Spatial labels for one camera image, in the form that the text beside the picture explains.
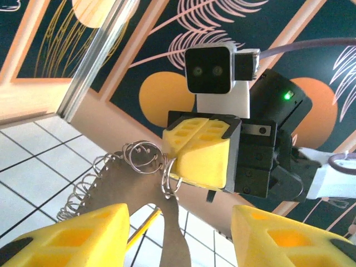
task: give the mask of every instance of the green led light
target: green led light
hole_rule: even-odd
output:
[[[288,91],[284,96],[284,100],[290,100],[291,97],[294,96],[294,93],[292,91]]]

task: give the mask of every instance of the white tile floor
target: white tile floor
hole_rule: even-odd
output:
[[[0,130],[0,247],[29,231],[54,224],[96,156],[105,153],[59,117]],[[154,206],[130,218],[134,233]],[[233,244],[211,226],[179,207],[179,225],[195,266],[237,266]],[[164,234],[160,216],[126,253],[124,266],[159,266]]]

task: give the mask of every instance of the cable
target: cable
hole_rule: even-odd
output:
[[[280,53],[323,46],[356,46],[355,38],[323,38],[313,39],[307,41],[300,41],[286,44],[285,46],[278,46],[261,52],[260,59],[271,57]]]
[[[335,154],[328,159],[328,164],[335,170],[342,172],[343,174],[356,175],[356,169],[350,169],[346,167],[342,167],[337,164],[336,160],[346,160],[346,159],[356,159],[356,153],[341,153]]]

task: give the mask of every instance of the camera lens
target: camera lens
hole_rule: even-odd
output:
[[[200,75],[202,75],[202,68],[201,68],[201,67],[195,67],[195,68],[193,69],[193,75],[194,75],[194,76],[200,76]]]
[[[222,71],[222,67],[220,66],[215,66],[213,69],[212,69],[212,74],[214,74],[214,76],[220,76],[223,71]]]

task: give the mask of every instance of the metal spring coil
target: metal spring coil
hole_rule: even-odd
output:
[[[148,162],[144,162],[141,164],[134,163],[132,158],[132,153],[134,151],[138,154],[142,152],[149,154],[151,152],[151,149],[155,149],[157,153],[154,154],[153,157],[148,160]],[[91,186],[96,186],[96,183],[92,184],[91,182],[89,182],[88,177],[90,177],[91,180],[92,178],[103,178],[100,174],[101,170],[97,166],[100,161],[103,160],[104,164],[106,165],[109,161],[122,159],[124,159],[126,163],[128,163],[139,174],[154,174],[162,170],[161,190],[163,194],[167,199],[172,196],[178,199],[176,193],[182,183],[182,178],[178,179],[178,183],[176,184],[174,189],[171,186],[171,169],[175,159],[168,160],[167,156],[161,151],[161,149],[152,142],[136,141],[125,144],[122,147],[122,154],[120,156],[117,154],[107,153],[104,156],[99,156],[95,158],[92,164],[94,174],[86,174],[80,182],[74,185],[73,193],[69,195],[66,204],[58,212],[57,219],[59,221],[65,221],[79,215],[79,213],[77,212],[78,208],[81,206],[85,206],[85,200],[90,198],[89,189],[91,188]],[[159,161],[159,163],[157,164],[157,168],[155,168],[153,171],[143,170],[143,167],[150,165],[154,161]]]

